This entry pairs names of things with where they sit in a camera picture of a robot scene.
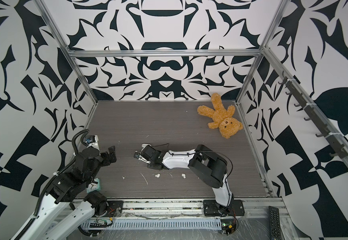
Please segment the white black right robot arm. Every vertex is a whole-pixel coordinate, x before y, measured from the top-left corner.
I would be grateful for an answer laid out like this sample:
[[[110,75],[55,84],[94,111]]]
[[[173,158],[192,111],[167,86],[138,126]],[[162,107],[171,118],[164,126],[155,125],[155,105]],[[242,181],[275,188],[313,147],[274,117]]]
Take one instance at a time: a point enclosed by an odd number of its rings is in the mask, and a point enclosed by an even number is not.
[[[234,196],[228,184],[227,160],[204,145],[196,149],[175,152],[159,151],[149,144],[143,144],[134,158],[147,164],[153,170],[189,169],[202,182],[212,188],[219,211],[228,211]]]

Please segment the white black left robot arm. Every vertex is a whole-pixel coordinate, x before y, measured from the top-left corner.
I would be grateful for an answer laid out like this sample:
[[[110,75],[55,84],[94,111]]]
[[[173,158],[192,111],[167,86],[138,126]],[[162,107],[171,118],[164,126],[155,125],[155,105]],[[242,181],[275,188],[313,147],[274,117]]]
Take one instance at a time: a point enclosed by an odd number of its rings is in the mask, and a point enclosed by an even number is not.
[[[96,135],[84,129],[72,138],[73,159],[55,172],[37,200],[33,215],[13,236],[15,240],[65,240],[79,230],[87,237],[95,237],[99,230],[85,231],[82,224],[91,217],[102,217],[108,212],[107,198],[94,190],[75,207],[73,200],[90,184],[102,167],[117,161],[116,148],[101,152]]]

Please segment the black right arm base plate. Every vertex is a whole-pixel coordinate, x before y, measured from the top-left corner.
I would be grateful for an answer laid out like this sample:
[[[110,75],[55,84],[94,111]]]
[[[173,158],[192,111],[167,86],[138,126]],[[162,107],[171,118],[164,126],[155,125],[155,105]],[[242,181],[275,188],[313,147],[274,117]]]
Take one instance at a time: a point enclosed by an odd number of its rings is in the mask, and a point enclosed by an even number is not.
[[[218,204],[215,200],[204,200],[203,214],[207,217],[241,217],[245,215],[245,209],[241,200],[232,200],[228,207]]]

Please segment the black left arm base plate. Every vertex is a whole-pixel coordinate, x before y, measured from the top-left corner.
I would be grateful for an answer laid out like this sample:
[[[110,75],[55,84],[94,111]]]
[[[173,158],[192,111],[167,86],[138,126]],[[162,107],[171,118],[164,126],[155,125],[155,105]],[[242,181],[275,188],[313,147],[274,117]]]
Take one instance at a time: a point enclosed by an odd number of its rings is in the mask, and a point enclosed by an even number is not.
[[[114,215],[115,213],[122,213],[124,201],[112,200],[107,201],[107,215]]]

